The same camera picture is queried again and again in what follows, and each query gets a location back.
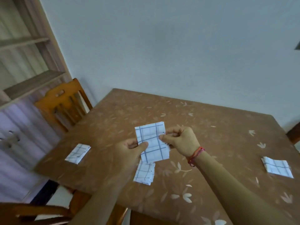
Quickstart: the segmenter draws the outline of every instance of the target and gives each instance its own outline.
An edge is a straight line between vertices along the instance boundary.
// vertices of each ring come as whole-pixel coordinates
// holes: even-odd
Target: person's right hand
[[[166,135],[160,135],[159,139],[167,144],[171,144],[177,151],[185,156],[193,155],[200,144],[191,127],[171,127],[166,130]]]

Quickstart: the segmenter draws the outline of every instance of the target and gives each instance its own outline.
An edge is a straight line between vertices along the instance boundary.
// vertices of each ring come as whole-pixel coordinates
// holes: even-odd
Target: checkered napkin
[[[90,145],[77,144],[77,146],[71,151],[65,160],[78,164],[85,154],[90,150],[90,148]]]
[[[145,141],[149,143],[148,148],[141,154],[143,163],[169,159],[170,146],[158,138],[159,135],[166,133],[163,121],[135,127],[135,133],[138,144]]]
[[[155,163],[142,163],[140,160],[133,181],[150,185],[154,178]]]
[[[273,160],[264,156],[262,162],[264,163],[267,172],[294,178],[286,160]]]

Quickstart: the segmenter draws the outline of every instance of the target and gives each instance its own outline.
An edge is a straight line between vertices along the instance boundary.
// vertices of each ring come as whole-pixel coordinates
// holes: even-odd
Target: tabletop
[[[298,152],[275,119],[261,113],[113,89],[35,170],[92,194],[114,169],[113,145],[135,137],[134,127],[159,121],[166,128],[190,126],[201,146],[238,181],[300,222]],[[78,143],[91,149],[78,165],[65,161]],[[294,179],[267,173],[263,156],[287,160]],[[218,219],[232,224],[201,173],[176,150],[170,151],[170,159],[156,162],[150,186],[130,181],[117,203],[178,224],[215,224]]]

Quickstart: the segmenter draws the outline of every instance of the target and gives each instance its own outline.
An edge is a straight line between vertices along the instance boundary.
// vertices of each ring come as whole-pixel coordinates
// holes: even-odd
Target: hand
[[[113,151],[114,175],[128,178],[139,163],[139,156],[148,147],[148,142],[137,144],[137,139],[127,139],[115,145]]]
[[[191,127],[168,128],[166,135],[160,135],[159,139],[176,148],[177,151],[185,157],[192,156],[194,151],[200,147]]]

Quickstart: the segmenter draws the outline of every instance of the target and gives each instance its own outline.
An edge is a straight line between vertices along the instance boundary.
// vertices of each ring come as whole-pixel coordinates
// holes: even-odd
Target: shelf board
[[[11,101],[1,104],[0,109],[3,109],[4,107],[7,107],[12,103],[15,103],[17,100],[24,98],[34,91],[39,90],[40,88],[50,84],[51,82],[63,77],[64,74],[65,72],[48,70],[3,90],[11,99]]]
[[[26,46],[30,44],[40,43],[48,41],[49,38],[41,37],[41,38],[20,38],[20,39],[9,39],[9,40],[0,40],[0,51],[9,50],[12,48]]]

